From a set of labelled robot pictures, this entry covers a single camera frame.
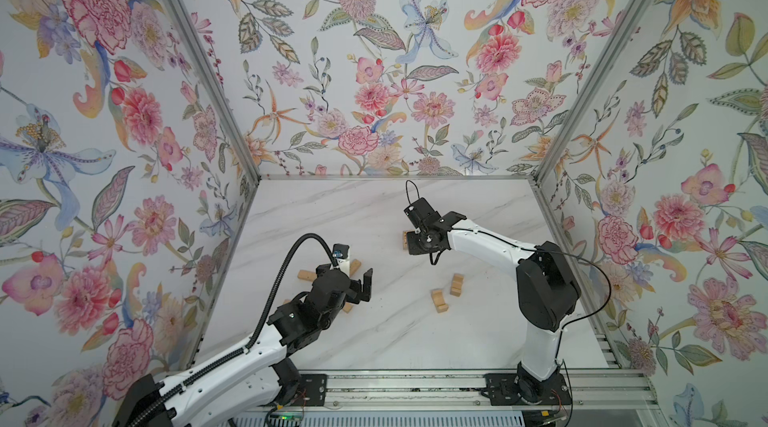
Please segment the wood arch block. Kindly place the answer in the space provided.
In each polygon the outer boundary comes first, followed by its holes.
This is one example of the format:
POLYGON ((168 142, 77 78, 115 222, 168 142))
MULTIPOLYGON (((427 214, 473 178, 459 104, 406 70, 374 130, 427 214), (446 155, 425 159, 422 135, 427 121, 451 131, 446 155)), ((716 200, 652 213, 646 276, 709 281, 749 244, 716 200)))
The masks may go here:
POLYGON ((463 283, 464 276, 461 274, 454 274, 451 281, 450 294, 455 297, 460 297, 463 292, 463 283))
POLYGON ((449 305, 446 303, 441 289, 432 290, 430 292, 430 297, 438 313, 444 313, 449 309, 449 305))

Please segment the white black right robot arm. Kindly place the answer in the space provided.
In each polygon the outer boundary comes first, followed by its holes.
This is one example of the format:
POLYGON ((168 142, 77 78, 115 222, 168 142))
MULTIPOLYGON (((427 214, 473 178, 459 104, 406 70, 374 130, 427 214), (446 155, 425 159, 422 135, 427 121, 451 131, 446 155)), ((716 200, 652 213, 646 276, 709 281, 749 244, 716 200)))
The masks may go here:
POLYGON ((404 209, 414 229, 404 234, 408 253, 427 255, 436 265, 441 254, 473 256, 516 280, 518 307, 527 321, 523 354, 516 367, 516 389, 524 402, 564 384, 558 354, 562 328, 574 313, 581 289, 561 248, 553 242, 523 243, 489 231, 457 212, 439 214, 424 198, 404 209))

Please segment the numbered long wood block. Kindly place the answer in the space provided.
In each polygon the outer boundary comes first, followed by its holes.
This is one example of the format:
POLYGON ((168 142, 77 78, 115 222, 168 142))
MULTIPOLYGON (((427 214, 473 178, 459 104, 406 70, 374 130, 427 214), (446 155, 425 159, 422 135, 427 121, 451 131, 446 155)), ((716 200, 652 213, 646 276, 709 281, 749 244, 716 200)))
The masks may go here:
POLYGON ((302 281, 313 282, 317 278, 317 274, 312 271, 300 270, 297 278, 302 281))

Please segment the aluminium corner post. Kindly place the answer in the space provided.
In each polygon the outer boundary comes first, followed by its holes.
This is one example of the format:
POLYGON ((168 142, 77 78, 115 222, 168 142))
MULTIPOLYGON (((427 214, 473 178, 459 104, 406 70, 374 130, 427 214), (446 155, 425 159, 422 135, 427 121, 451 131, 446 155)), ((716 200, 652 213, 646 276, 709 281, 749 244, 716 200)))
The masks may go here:
POLYGON ((215 75, 213 66, 207 60, 204 45, 194 27, 190 13, 183 0, 162 0, 170 10, 170 17, 176 27, 183 46, 187 49, 189 62, 212 100, 214 110, 220 115, 224 130, 232 141, 239 163, 249 180, 257 186, 261 180, 258 169, 251 157, 245 138, 240 131, 224 89, 215 75))
POLYGON ((577 95, 545 159, 539 164, 536 175, 530 177, 532 186, 541 187, 544 181, 554 173, 555 166, 570 142, 573 133, 579 126, 582 117, 590 107, 601 85, 609 76, 619 55, 629 44, 639 21, 651 3, 652 0, 630 0, 628 2, 623 19, 618 23, 614 33, 609 37, 608 42, 597 57, 593 71, 589 74, 583 88, 577 95))

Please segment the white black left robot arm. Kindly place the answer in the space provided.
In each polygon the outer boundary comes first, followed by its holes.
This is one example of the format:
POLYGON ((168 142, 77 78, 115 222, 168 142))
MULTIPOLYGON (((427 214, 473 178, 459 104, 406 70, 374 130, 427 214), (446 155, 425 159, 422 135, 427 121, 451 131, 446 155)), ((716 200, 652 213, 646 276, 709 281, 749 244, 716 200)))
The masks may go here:
POLYGON ((114 426, 215 426, 249 407, 285 405, 301 374, 290 356, 314 343, 348 304, 371 300, 373 271, 360 280, 320 268, 311 290, 280 305, 256 341, 245 338, 197 367, 136 381, 114 426))

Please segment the engraved long wood block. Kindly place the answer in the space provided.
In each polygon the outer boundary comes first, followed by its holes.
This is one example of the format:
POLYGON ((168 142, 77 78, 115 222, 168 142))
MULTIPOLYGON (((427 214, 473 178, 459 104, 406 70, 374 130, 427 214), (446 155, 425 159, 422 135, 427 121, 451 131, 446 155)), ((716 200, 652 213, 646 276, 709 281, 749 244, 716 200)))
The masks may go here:
POLYGON ((352 260, 350 263, 349 275, 354 276, 357 273, 357 271, 361 268, 361 266, 362 266, 362 263, 359 260, 357 259, 352 260))

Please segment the wood arch block far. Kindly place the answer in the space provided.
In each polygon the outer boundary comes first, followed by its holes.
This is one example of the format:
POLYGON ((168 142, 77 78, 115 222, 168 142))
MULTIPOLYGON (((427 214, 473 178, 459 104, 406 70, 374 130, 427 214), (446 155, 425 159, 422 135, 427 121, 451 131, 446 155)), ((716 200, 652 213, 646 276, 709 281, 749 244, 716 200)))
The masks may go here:
POLYGON ((461 274, 454 274, 451 281, 450 294, 455 297, 460 297, 463 292, 463 283, 464 276, 461 274))

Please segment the aluminium corner post right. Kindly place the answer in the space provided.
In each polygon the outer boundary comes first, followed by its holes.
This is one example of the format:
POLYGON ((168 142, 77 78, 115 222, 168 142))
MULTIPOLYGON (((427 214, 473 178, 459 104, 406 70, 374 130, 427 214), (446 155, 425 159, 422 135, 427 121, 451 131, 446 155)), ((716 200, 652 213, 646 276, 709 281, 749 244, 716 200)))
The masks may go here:
POLYGON ((629 44, 639 21, 651 3, 652 0, 630 0, 628 2, 623 19, 618 23, 614 33, 609 37, 608 42, 597 57, 593 71, 589 74, 583 88, 577 95, 545 159, 539 164, 536 175, 530 177, 532 186, 541 187, 544 181, 554 173, 555 166, 570 142, 573 133, 579 126, 582 117, 590 107, 601 85, 609 76, 619 55, 629 44))

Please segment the aluminium corner post left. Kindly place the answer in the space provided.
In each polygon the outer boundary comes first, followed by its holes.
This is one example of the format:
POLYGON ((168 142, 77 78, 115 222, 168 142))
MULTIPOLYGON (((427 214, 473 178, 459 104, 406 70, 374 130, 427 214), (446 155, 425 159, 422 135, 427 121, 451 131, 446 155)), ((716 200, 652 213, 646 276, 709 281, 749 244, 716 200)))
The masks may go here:
POLYGON ((239 163, 249 180, 257 186, 261 180, 258 169, 251 157, 245 138, 240 131, 224 89, 215 75, 213 66, 207 60, 204 45, 194 27, 190 13, 183 0, 162 0, 170 10, 170 17, 176 27, 183 46, 187 49, 189 62, 212 100, 214 110, 220 115, 224 130, 232 141, 239 163))

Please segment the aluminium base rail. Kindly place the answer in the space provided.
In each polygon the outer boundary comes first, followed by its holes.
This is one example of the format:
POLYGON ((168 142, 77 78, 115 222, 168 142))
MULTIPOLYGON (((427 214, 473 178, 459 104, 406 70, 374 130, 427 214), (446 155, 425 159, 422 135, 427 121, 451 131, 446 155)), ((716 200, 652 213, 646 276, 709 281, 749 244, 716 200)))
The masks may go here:
MULTIPOLYGON (((305 388, 287 411, 510 410, 518 394, 512 371, 495 370, 306 370, 324 375, 322 387, 305 388)), ((649 381, 636 370, 577 369, 542 390, 542 401, 518 409, 656 410, 649 381)))

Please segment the wood arch block near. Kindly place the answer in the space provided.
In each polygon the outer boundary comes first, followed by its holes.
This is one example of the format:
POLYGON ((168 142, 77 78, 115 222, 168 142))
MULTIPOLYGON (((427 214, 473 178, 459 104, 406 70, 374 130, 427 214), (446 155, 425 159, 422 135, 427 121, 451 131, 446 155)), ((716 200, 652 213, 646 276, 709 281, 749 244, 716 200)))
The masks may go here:
POLYGON ((432 290, 430 292, 430 297, 438 313, 444 313, 449 309, 449 305, 446 303, 441 289, 432 290))

